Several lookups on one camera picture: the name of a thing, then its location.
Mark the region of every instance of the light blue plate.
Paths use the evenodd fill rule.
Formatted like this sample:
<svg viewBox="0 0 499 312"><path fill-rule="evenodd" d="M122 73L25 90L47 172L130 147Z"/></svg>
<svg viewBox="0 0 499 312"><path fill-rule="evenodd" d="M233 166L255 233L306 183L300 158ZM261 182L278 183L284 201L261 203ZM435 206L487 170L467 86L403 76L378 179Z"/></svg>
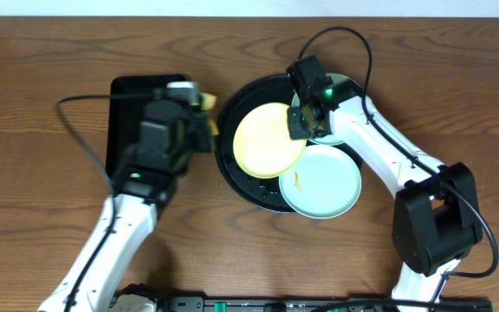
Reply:
<svg viewBox="0 0 499 312"><path fill-rule="evenodd" d="M341 150L307 146L295 165L280 175L279 186L284 200L300 214L334 218L357 201L361 174L355 162Z"/></svg>

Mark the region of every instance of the wooden table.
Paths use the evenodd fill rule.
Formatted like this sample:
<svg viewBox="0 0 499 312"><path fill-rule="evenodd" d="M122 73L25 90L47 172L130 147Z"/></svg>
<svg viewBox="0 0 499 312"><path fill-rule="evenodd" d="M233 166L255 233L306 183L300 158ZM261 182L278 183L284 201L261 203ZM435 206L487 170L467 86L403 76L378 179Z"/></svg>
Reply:
<svg viewBox="0 0 499 312"><path fill-rule="evenodd" d="M65 276L106 196L92 164L54 114L56 99L108 93L120 75L187 73L221 106L244 84L283 72L302 44L350 26L374 54L370 93L410 140L473 171L481 211L499 242L499 19L214 19L0 17L0 311L34 310ZM366 55L332 33L309 50L332 72L363 81ZM71 104L103 157L107 103ZM208 296L387 295L401 260L393 199L364 166L363 191L329 220L280 215L237 196L212 154L191 163L172 204L121 286ZM484 240L460 270L485 270ZM499 311L499 270L452 278L446 296L487 296Z"/></svg>

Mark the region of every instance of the yellow plate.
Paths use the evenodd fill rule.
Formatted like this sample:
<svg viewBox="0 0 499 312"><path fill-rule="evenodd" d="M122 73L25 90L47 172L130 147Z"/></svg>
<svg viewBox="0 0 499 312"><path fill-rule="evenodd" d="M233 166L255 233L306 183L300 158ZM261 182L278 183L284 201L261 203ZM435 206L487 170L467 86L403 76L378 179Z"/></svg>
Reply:
<svg viewBox="0 0 499 312"><path fill-rule="evenodd" d="M289 105L269 103L247 114L234 134L234 157L252 177L271 179L287 171L300 158L307 140L291 140Z"/></svg>

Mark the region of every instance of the black plate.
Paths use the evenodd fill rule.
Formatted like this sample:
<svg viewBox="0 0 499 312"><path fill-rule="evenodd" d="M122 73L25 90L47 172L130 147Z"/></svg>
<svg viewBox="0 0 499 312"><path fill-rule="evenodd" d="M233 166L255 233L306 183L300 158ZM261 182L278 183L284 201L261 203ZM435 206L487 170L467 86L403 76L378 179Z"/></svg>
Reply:
<svg viewBox="0 0 499 312"><path fill-rule="evenodd" d="M250 203L275 212L295 212L284 200L278 185L278 178L258 179L246 174L234 159L232 143L234 134L243 117L254 108L270 102L290 104L294 89L287 75L271 75L253 81L238 91L226 103L217 126L220 135L217 139L215 157L224 178L232 189ZM347 144L335 146L347 153L361 168L363 159Z"/></svg>

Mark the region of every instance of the white wall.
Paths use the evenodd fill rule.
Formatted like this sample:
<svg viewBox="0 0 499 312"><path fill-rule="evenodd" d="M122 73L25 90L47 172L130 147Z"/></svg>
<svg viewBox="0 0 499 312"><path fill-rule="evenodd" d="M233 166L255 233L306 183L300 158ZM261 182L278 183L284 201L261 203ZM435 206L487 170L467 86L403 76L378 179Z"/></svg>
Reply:
<svg viewBox="0 0 499 312"><path fill-rule="evenodd" d="M499 17L499 0L0 0L0 16Z"/></svg>

